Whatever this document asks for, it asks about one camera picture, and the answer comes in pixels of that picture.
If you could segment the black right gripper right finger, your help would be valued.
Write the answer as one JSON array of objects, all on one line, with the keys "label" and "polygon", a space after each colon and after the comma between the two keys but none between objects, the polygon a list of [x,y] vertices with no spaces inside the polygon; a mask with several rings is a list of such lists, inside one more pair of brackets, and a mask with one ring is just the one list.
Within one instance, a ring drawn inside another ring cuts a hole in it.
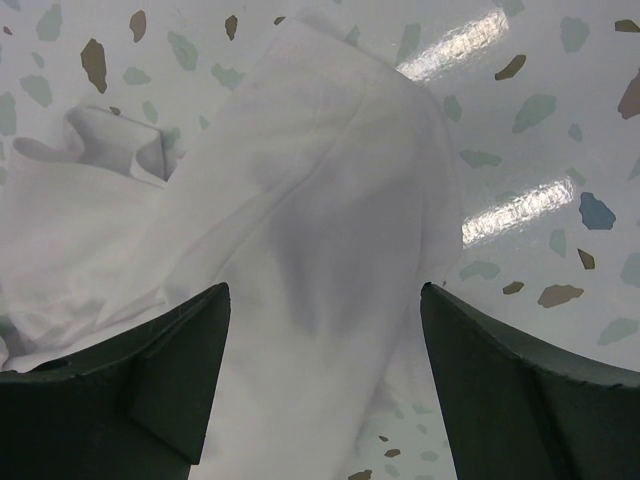
[{"label": "black right gripper right finger", "polygon": [[432,283],[421,320],[458,478],[638,478],[637,372],[551,345]]}]

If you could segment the white t shirt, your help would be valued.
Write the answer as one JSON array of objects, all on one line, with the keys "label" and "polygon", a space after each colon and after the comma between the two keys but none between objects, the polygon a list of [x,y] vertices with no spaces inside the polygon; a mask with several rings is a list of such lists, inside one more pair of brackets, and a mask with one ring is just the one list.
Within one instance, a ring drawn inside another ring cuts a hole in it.
[{"label": "white t shirt", "polygon": [[230,293],[196,479],[343,479],[379,410],[433,384],[420,287],[461,250],[453,156],[422,86],[323,19],[285,20],[174,169],[159,131],[77,105],[14,140],[1,291],[32,372]]}]

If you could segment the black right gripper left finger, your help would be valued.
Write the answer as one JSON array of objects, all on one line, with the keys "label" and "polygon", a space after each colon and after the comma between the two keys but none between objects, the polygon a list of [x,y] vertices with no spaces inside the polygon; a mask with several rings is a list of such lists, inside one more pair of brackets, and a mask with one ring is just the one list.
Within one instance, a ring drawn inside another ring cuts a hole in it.
[{"label": "black right gripper left finger", "polygon": [[202,457],[230,312],[221,283],[90,348],[2,373],[2,478],[188,478]]}]

